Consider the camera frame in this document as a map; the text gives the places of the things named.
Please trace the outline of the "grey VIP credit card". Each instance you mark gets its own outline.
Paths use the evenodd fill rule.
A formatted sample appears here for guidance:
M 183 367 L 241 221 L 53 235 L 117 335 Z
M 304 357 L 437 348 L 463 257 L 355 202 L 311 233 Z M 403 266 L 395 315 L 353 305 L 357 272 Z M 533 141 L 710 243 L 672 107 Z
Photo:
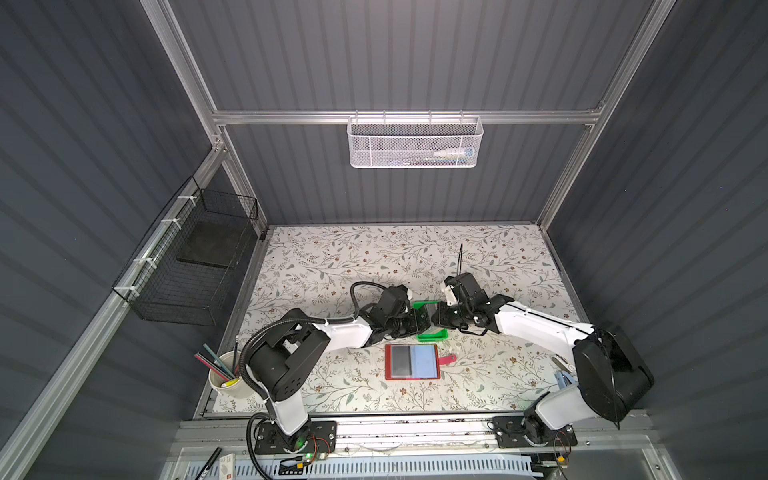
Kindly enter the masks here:
M 395 345 L 389 350 L 390 377 L 410 378 L 412 375 L 411 349 L 407 345 Z

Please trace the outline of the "red card holder wallet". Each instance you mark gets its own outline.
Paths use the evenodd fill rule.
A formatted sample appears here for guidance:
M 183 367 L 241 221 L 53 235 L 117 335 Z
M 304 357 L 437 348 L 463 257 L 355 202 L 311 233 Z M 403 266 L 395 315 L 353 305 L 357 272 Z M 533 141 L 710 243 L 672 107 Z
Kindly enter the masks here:
M 411 349 L 412 375 L 410 378 L 391 378 L 389 350 L 392 346 L 395 345 L 385 347 L 385 379 L 390 381 L 438 380 L 441 378 L 441 368 L 458 360 L 455 354 L 440 356 L 434 344 L 407 345 Z

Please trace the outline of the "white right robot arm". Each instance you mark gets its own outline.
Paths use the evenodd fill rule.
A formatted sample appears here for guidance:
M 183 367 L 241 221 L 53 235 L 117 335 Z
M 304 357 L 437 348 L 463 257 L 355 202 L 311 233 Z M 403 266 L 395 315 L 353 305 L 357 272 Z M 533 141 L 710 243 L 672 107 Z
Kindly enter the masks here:
M 575 369 L 574 383 L 545 393 L 525 410 L 520 428 L 542 444 L 575 422 L 602 418 L 619 425 L 655 384 L 645 361 L 619 328 L 573 323 L 503 294 L 488 295 L 468 272 L 443 282 L 446 300 L 431 315 L 442 328 L 482 336 L 517 337 L 559 356 Z

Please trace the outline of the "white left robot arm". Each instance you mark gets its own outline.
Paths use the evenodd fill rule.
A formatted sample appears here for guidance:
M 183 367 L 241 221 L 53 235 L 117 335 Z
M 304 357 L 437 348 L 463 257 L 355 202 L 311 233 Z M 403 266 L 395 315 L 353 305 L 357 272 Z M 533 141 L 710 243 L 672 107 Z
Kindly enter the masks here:
M 436 305 L 414 306 L 404 285 L 358 281 L 351 285 L 350 297 L 349 317 L 319 318 L 294 308 L 258 330 L 240 351 L 242 380 L 261 398 L 267 419 L 289 442 L 309 435 L 301 388 L 324 354 L 415 337 L 432 327 Z

